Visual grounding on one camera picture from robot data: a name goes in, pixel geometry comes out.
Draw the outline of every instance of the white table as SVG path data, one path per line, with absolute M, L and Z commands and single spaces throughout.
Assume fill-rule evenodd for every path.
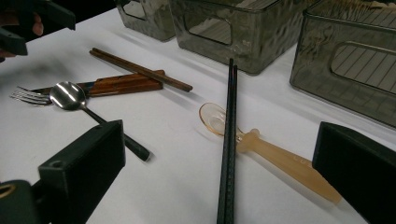
M 84 112 L 35 107 L 8 96 L 129 72 L 90 55 L 99 48 L 193 86 L 92 98 L 88 107 L 155 155 L 144 163 L 129 150 L 121 170 L 88 223 L 216 223 L 222 138 L 198 116 L 207 102 L 226 107 L 228 66 L 125 28 L 116 9 L 28 43 L 29 56 L 0 64 L 0 181 L 34 184 L 37 167 L 97 123 Z M 312 160 L 321 121 L 352 128 L 396 148 L 396 132 L 289 84 L 296 46 L 255 77 L 239 72 L 237 122 L 266 141 Z M 236 158 L 235 223 L 366 223 L 345 201 L 334 205 L 282 174 L 260 156 Z

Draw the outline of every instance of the wooden handle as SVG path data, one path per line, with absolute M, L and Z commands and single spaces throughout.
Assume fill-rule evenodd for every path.
M 163 70 L 155 71 L 160 76 L 164 76 Z M 161 90 L 163 84 L 155 79 L 141 74 L 131 74 L 119 77 L 99 78 L 88 92 L 88 96 L 107 96 L 116 94 L 126 94 L 141 91 Z
M 333 203 L 339 203 L 342 199 L 338 191 L 312 168 L 311 161 L 261 140 L 257 129 L 246 133 L 236 149 L 241 152 L 255 151 L 286 174 Z
M 100 49 L 93 48 L 92 50 L 90 50 L 90 54 L 95 56 L 95 57 L 97 57 L 97 58 L 105 60 L 108 63 L 113 63 L 113 64 L 115 64 L 115 65 L 117 65 L 117 66 L 119 66 L 119 67 L 121 67 L 123 69 L 126 69 L 126 70 L 130 71 L 130 72 L 137 72 L 137 73 L 142 74 L 144 76 L 151 77 L 151 78 L 153 78 L 155 80 L 158 80 L 158 81 L 160 81 L 162 83 L 165 83 L 167 85 L 170 85 L 170 86 L 173 86 L 175 88 L 178 88 L 180 90 L 183 90 L 183 91 L 191 91 L 192 90 L 192 86 L 190 86 L 190 85 L 188 85 L 188 84 L 186 84 L 184 82 L 178 81 L 178 80 L 173 79 L 171 77 L 161 76 L 161 75 L 155 73 L 154 71 L 151 71 L 151 70 L 149 70 L 149 69 L 147 69 L 147 68 L 145 68 L 143 66 L 140 66 L 140 65 L 135 64 L 135 63 L 128 62 L 126 60 L 123 60 L 122 58 L 119 58 L 119 57 L 117 57 L 115 55 L 112 55 L 112 54 L 109 54 L 107 52 L 104 52 L 104 51 L 102 51 Z

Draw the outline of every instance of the black handle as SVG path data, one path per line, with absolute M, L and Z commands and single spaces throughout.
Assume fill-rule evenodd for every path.
M 83 107 L 82 110 L 84 110 L 85 113 L 91 116 L 91 118 L 96 120 L 98 123 L 106 122 L 104 119 L 93 113 L 89 108 Z M 130 136 L 124 134 L 124 142 L 125 146 L 128 147 L 140 160 L 147 161 L 149 159 L 149 151 L 142 145 L 138 144 Z

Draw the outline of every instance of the black object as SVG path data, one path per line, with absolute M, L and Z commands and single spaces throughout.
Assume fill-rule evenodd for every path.
M 236 91 L 237 71 L 230 59 L 228 74 L 227 109 L 224 129 L 223 154 L 219 187 L 218 224 L 233 223 L 233 198 L 235 183 L 236 149 Z
M 122 121 L 98 125 L 41 164 L 32 187 L 2 183 L 0 223 L 86 223 L 124 165 Z
M 322 122 L 312 164 L 369 223 L 396 223 L 395 151 Z
M 78 0 L 52 0 L 52 2 L 72 11 L 76 15 L 76 23 L 85 21 L 116 7 L 114 0 L 84 0 L 84 7 L 82 6 L 81 1 Z M 40 16 L 41 21 L 44 24 L 44 33 L 42 36 L 52 34 L 53 32 L 64 28 L 62 25 L 50 20 L 47 15 L 41 14 Z M 21 29 L 19 26 L 7 26 L 4 28 L 14 34 L 23 36 L 26 42 L 41 37 L 35 35 L 32 32 L 32 29 Z
M 12 8 L 17 12 L 20 27 L 25 30 L 32 30 L 35 24 L 34 12 L 46 15 L 63 27 L 76 29 L 75 14 L 50 0 L 0 0 L 0 11 L 7 8 Z M 28 54 L 25 39 L 3 28 L 0 28 L 0 49 L 16 55 Z

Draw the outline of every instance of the wooden knife handle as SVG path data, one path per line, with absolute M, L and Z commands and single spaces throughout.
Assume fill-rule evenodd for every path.
M 161 76 L 165 75 L 163 70 L 155 71 L 155 73 Z M 162 88 L 163 84 L 160 81 L 136 73 L 119 77 L 98 78 L 87 95 L 89 97 L 108 96 L 141 91 L 156 91 Z

